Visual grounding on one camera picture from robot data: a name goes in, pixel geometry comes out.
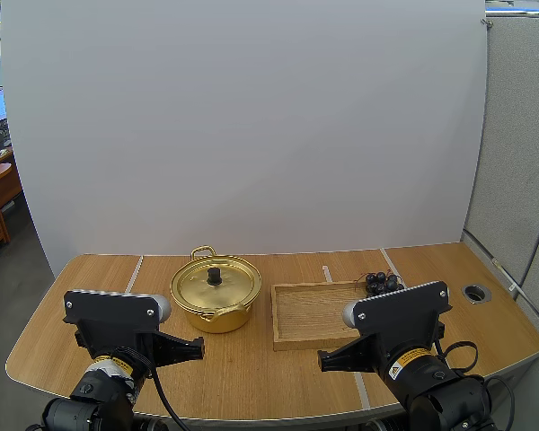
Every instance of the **pot handle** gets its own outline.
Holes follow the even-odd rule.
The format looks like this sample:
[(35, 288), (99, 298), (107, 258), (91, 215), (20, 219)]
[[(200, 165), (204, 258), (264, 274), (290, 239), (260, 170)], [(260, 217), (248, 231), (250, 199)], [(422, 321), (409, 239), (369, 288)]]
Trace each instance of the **pot handle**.
[(248, 309), (245, 308), (245, 306), (242, 303), (237, 303), (236, 305), (232, 305), (231, 307), (226, 308), (220, 308), (219, 310), (216, 310), (214, 314), (210, 316), (200, 316), (204, 321), (214, 322), (220, 317), (229, 314), (230, 312), (239, 312), (240, 314), (246, 314), (248, 312)]
[(211, 245), (202, 245), (202, 246), (194, 249), (191, 252), (191, 260), (195, 260), (196, 259), (196, 253), (198, 251), (203, 251), (203, 250), (209, 250), (209, 252), (212, 253), (212, 256), (216, 256), (216, 251), (214, 250), (214, 248)]

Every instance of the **white backdrop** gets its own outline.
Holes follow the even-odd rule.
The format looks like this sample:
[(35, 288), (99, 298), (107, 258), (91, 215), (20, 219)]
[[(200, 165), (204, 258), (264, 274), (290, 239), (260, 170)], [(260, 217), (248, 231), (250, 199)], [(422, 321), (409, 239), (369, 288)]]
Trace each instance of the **white backdrop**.
[(57, 274), (86, 252), (458, 241), (482, 0), (9, 0), (4, 94)]

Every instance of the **gray cubicle wall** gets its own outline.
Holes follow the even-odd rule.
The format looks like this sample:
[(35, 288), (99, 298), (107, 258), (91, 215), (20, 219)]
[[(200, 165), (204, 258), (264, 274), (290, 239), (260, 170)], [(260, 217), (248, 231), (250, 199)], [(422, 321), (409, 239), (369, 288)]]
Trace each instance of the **gray cubicle wall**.
[(539, 18), (491, 18), (479, 170), (466, 229), (522, 282), (539, 235)]
[[(488, 18), (482, 149), (465, 228), (539, 311), (539, 18)], [(517, 303), (539, 330), (529, 304), (521, 297)], [(516, 400), (513, 429), (539, 429), (539, 361), (518, 383)], [(494, 415), (499, 427), (507, 414), (508, 401)]]

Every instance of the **wooden tray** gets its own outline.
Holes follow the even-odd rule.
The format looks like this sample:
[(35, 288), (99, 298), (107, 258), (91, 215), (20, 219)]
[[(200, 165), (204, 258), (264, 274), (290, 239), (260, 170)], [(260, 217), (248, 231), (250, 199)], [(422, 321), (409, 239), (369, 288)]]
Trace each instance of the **wooden tray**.
[(341, 318), (347, 303), (366, 297), (365, 282), (300, 283), (271, 287), (273, 349), (342, 347), (359, 337)]

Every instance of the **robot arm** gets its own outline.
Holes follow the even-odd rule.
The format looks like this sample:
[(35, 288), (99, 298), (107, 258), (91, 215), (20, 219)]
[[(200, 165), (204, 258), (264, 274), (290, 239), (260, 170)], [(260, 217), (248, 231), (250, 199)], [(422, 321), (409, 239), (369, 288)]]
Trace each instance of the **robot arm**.
[[(477, 357), (470, 367), (451, 369), (441, 352), (445, 325), (438, 319), (451, 310), (448, 298), (447, 285), (437, 281), (349, 303), (343, 320), (361, 337), (332, 353), (318, 352), (322, 371), (377, 373), (407, 412), (399, 419), (402, 429), (497, 430), (487, 381), (464, 375)], [(461, 342), (446, 353), (461, 346), (476, 348)]]
[[(160, 332), (170, 315), (160, 295), (124, 295), (73, 290), (64, 295), (64, 322), (77, 327), (78, 346), (93, 363), (69, 399), (56, 398), (44, 409), (42, 424), (28, 429), (48, 431), (162, 431), (158, 419), (137, 420), (133, 408), (144, 381), (152, 378), (168, 411), (157, 367), (202, 359), (203, 338), (185, 341)], [(188, 429), (180, 419), (181, 429)]]

